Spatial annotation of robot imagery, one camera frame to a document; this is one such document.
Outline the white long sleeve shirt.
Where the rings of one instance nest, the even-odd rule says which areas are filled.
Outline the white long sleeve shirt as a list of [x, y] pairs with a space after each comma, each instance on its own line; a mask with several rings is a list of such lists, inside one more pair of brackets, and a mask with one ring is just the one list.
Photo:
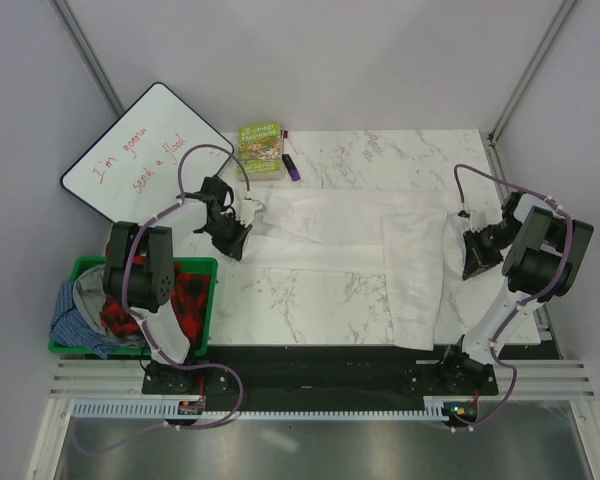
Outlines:
[[396, 346], [430, 350], [445, 275], [464, 255], [446, 193], [259, 189], [242, 261], [259, 268], [382, 274]]

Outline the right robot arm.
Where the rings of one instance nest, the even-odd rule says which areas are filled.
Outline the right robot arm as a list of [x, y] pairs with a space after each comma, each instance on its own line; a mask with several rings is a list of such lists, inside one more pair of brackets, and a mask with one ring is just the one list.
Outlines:
[[571, 289], [593, 234], [593, 225], [569, 217], [552, 200], [523, 192], [509, 195], [499, 223], [464, 233], [462, 278], [501, 266], [504, 283], [480, 322], [435, 366], [445, 391], [491, 389], [505, 344], [527, 317]]

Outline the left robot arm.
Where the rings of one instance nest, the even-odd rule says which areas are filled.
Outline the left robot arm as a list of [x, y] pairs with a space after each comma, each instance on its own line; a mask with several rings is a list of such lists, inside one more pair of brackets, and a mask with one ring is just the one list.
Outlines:
[[151, 359], [144, 367], [145, 394], [204, 390], [195, 365], [206, 351], [217, 267], [197, 271], [174, 258], [175, 240], [189, 233], [209, 237], [226, 257], [239, 260], [261, 202], [238, 200], [217, 176], [198, 191], [181, 192], [173, 205], [144, 224], [112, 226], [103, 274], [105, 318], [134, 323]]

